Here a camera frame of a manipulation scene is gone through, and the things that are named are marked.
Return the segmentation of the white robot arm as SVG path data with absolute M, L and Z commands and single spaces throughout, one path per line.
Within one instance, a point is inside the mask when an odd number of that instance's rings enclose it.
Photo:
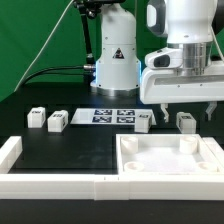
M 207 102 L 208 114 L 224 101 L 224 59 L 213 62 L 212 22 L 224 0 L 149 0 L 147 28 L 167 46 L 136 57 L 136 20 L 118 3 L 101 7 L 102 53 L 92 89 L 109 96 L 140 91 L 144 104 Z

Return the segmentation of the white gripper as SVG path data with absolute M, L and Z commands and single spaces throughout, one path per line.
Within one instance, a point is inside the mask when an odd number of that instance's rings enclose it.
M 140 99 L 144 104 L 161 104 L 164 122 L 169 122 L 170 103 L 210 102 L 206 109 L 210 121 L 224 100 L 224 62 L 212 61 L 207 46 L 177 46 L 182 50 L 182 65 L 173 69 L 152 70 L 146 66 L 142 73 Z

